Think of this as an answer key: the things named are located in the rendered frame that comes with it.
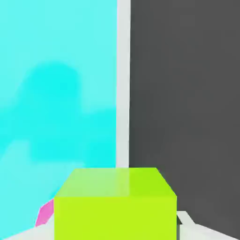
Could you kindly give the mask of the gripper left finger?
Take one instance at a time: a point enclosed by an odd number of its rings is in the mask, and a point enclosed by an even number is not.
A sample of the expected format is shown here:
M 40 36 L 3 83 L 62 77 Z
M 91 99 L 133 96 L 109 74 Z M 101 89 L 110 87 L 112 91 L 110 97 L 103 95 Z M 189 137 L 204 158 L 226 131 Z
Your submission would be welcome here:
M 54 214 L 46 224 L 33 227 L 4 240 L 54 240 Z

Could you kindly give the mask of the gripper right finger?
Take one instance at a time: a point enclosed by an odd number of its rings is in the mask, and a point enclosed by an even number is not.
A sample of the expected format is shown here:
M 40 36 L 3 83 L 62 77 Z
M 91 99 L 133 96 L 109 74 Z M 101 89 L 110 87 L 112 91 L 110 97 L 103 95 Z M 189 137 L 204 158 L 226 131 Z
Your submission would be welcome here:
M 186 211 L 177 211 L 177 240 L 238 240 L 196 224 Z

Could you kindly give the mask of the small lime green cube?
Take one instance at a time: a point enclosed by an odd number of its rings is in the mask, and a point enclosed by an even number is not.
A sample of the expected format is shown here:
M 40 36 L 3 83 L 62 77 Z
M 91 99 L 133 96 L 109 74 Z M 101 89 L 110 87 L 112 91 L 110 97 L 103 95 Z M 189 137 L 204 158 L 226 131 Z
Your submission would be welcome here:
M 177 197 L 156 168 L 75 169 L 54 198 L 54 240 L 177 240 Z

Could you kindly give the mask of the small pink cube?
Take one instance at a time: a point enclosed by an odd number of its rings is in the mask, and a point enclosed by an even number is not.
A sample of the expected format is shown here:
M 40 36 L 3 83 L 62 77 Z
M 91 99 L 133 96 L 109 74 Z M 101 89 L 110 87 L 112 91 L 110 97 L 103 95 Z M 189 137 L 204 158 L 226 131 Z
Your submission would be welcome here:
M 54 214 L 54 199 L 51 199 L 49 202 L 47 202 L 40 208 L 35 223 L 35 227 L 46 224 L 53 214 Z

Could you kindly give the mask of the large cyan box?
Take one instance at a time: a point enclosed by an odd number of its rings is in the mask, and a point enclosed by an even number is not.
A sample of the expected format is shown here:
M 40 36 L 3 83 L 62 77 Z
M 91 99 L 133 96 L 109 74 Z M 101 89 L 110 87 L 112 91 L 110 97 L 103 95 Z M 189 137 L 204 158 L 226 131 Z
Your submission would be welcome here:
M 76 168 L 115 167 L 117 0 L 0 0 L 0 240 Z

